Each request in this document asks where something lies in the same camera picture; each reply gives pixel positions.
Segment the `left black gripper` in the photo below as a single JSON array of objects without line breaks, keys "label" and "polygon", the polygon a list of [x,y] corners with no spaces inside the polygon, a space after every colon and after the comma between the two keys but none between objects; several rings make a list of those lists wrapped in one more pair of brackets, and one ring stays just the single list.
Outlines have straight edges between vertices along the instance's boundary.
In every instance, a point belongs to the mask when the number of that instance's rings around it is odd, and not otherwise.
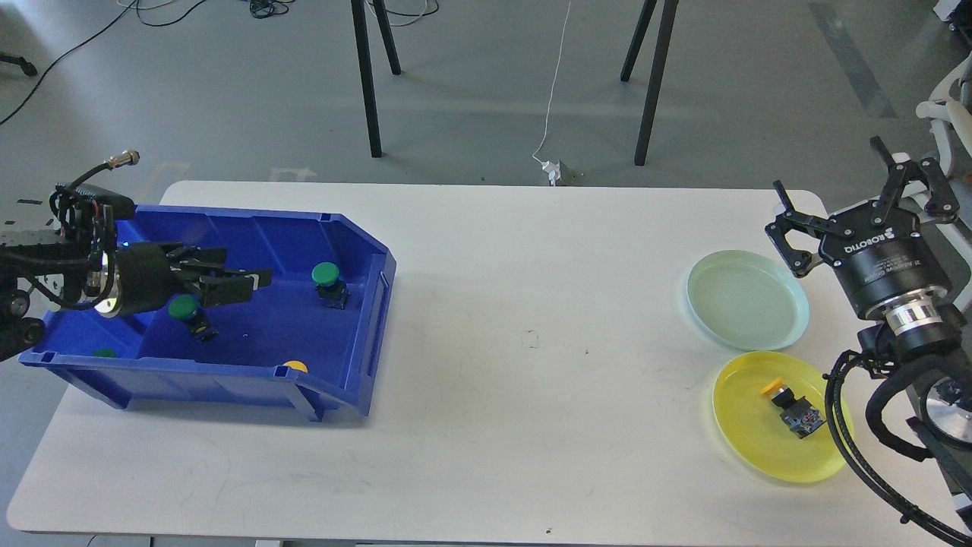
[{"label": "left black gripper", "polygon": [[254,292],[272,283],[273,270],[222,270],[225,247],[183,242],[125,243],[114,255],[112,289],[95,311],[105,318],[162,308],[174,296],[199,296],[201,307],[249,302]]}]

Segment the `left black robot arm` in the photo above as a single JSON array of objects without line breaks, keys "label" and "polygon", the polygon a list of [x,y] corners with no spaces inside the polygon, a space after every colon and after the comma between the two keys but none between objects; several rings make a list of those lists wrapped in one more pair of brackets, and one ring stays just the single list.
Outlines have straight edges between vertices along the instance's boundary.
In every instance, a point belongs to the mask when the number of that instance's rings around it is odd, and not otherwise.
[{"label": "left black robot arm", "polygon": [[272,281],[268,269],[226,266],[222,247],[180,242],[121,245],[117,224],[136,214],[131,198],[90,183],[102,171],[136,165],[136,151],[124,151],[88,169],[49,197],[57,229],[4,232],[2,235],[2,358],[17,356],[41,342],[41,319],[28,315],[30,296],[18,286],[26,280],[56,308],[94,309],[105,318],[131,316],[178,300],[176,314],[197,326],[208,308],[247,302]]}]

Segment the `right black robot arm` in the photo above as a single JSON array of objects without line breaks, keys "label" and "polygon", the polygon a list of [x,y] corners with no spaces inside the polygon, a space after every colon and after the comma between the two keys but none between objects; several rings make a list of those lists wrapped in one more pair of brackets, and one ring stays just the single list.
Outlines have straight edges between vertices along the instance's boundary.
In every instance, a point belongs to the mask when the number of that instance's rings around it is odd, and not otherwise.
[{"label": "right black robot arm", "polygon": [[[828,430],[848,467],[913,523],[951,546],[970,544],[970,358],[962,349],[966,320],[948,301],[952,283],[921,233],[948,224],[959,205],[937,160],[895,159],[881,138],[870,146],[886,166],[878,197],[826,218],[798,211],[781,181],[781,212],[765,228],[793,276],[829,266],[854,314],[869,323],[857,334],[860,350],[840,354],[825,373]],[[882,478],[851,439],[841,392],[854,369],[877,381],[864,418],[875,439],[901,456],[934,460],[955,487],[965,530],[941,522]]]}]

